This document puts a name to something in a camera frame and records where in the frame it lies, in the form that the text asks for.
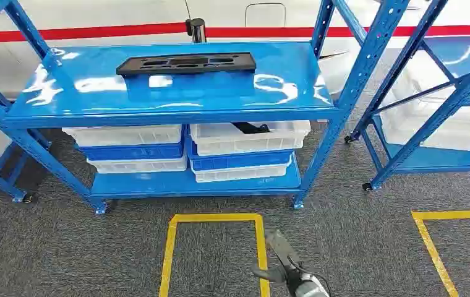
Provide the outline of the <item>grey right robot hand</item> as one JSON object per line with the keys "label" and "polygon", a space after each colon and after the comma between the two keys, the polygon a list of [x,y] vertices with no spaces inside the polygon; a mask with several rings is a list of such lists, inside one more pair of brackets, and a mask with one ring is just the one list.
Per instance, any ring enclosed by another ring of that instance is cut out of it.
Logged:
{"label": "grey right robot hand", "polygon": [[280,261],[280,266],[270,269],[260,269],[259,266],[255,264],[251,269],[253,275],[272,283],[284,283],[288,287],[288,290],[295,291],[302,283],[301,271],[294,261],[298,259],[296,252],[280,230],[275,230],[267,234],[265,242]]}

